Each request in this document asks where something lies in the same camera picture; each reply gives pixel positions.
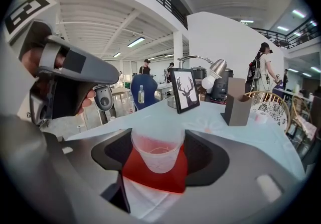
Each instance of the water bottle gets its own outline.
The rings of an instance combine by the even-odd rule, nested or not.
[[[138,92],[138,102],[139,103],[144,103],[144,96],[145,96],[145,92],[143,90],[143,86],[139,86],[140,87],[140,90]]]

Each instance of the deer silhouette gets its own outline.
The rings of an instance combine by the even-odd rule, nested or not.
[[[181,77],[179,77],[179,78],[177,79],[177,81],[176,81],[176,82],[177,82],[177,89],[178,89],[178,91],[183,92],[183,96],[186,97],[187,105],[188,105],[188,106],[191,106],[191,105],[193,104],[193,101],[192,101],[191,98],[190,98],[190,94],[191,94],[191,91],[193,91],[193,88],[194,88],[193,81],[192,81],[192,80],[190,79],[190,77],[189,77],[189,82],[190,82],[190,84],[191,84],[191,88],[189,88],[189,86],[187,86],[188,91],[185,91],[185,89],[182,90],[182,88],[181,88],[182,83],[180,82],[180,78],[181,78]]]

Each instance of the red mat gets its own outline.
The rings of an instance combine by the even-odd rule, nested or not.
[[[172,193],[183,193],[187,175],[187,159],[184,154],[184,145],[180,148],[173,169],[163,174],[154,173],[148,169],[139,152],[133,146],[129,158],[122,169],[122,175],[151,188]]]

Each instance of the clear plastic cup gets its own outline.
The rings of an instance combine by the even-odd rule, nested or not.
[[[175,165],[185,132],[174,120],[147,116],[131,131],[133,146],[155,173],[169,172]]]

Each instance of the human hand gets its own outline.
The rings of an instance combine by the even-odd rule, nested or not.
[[[37,68],[39,67],[40,58],[42,55],[43,49],[42,48],[33,48],[26,52],[22,57],[22,64],[25,68],[31,73],[32,76],[36,76]],[[64,63],[65,57],[61,54],[58,54],[55,60],[55,68],[61,68]],[[48,83],[39,81],[37,87],[40,89],[40,93],[42,95],[47,94],[48,92]],[[90,98],[94,98],[96,96],[96,92],[94,90],[90,90],[87,94],[87,98],[81,104],[81,108],[79,109],[77,114],[81,114],[84,112],[84,107],[88,107],[91,105]]]

